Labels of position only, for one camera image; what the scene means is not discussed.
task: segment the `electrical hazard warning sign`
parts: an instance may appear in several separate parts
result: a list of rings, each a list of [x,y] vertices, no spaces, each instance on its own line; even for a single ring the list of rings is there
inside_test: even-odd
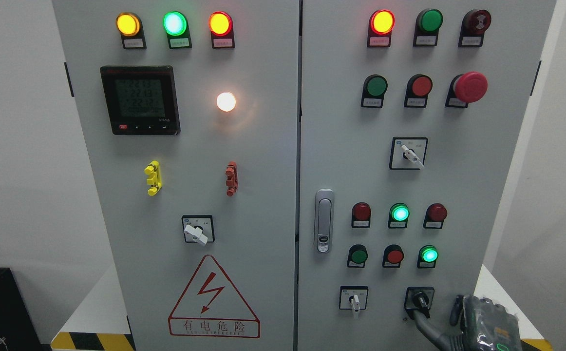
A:
[[[212,255],[205,255],[168,316],[171,335],[258,338],[261,324]]]

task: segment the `lightning bolt symbol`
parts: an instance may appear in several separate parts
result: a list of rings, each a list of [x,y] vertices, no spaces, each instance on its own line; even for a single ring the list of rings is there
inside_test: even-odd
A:
[[[203,306],[203,308],[201,309],[201,314],[203,314],[205,311],[209,310],[209,305],[211,305],[211,303],[216,299],[216,297],[218,297],[220,292],[223,291],[223,289],[225,288],[224,286],[222,286],[222,287],[218,287],[218,288],[214,288],[214,289],[205,290],[205,288],[207,288],[209,283],[211,283],[212,280],[214,280],[214,277],[216,277],[216,273],[214,273],[214,272],[210,273],[209,277],[207,277],[207,279],[205,280],[205,283],[203,283],[203,286],[201,287],[201,289],[197,293],[197,295],[201,295],[203,293],[210,293],[212,291],[216,292],[216,294],[214,294],[214,297],[212,297],[211,300],[209,301],[209,304],[207,304],[207,306]]]

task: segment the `lcd display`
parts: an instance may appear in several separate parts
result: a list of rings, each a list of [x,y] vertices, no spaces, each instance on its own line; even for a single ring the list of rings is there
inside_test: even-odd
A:
[[[165,117],[160,80],[117,79],[114,84],[123,117]]]

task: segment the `yellow indicator light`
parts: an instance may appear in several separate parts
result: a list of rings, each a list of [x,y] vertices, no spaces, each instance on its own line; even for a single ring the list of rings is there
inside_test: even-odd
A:
[[[116,28],[126,37],[133,37],[140,32],[140,20],[133,13],[121,13],[116,18]]]
[[[236,97],[232,93],[225,91],[224,93],[220,93],[216,98],[216,105],[218,105],[221,111],[228,113],[236,108]]]
[[[387,34],[394,28],[394,14],[388,10],[378,10],[370,21],[372,31],[376,34]]]
[[[225,36],[231,31],[231,17],[223,11],[216,11],[209,16],[209,29],[217,36]]]

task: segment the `red emergency stop button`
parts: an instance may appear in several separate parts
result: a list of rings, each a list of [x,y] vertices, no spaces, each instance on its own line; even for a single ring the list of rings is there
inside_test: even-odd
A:
[[[448,217],[448,210],[442,204],[432,204],[428,207],[426,215],[433,222],[443,222]]]
[[[467,72],[454,82],[454,93],[462,102],[477,102],[486,94],[489,82],[484,74],[479,72]]]
[[[404,260],[404,251],[399,245],[389,245],[383,254],[383,268],[399,268]]]
[[[471,10],[463,18],[463,27],[470,34],[482,35],[491,26],[491,14],[486,10]]]

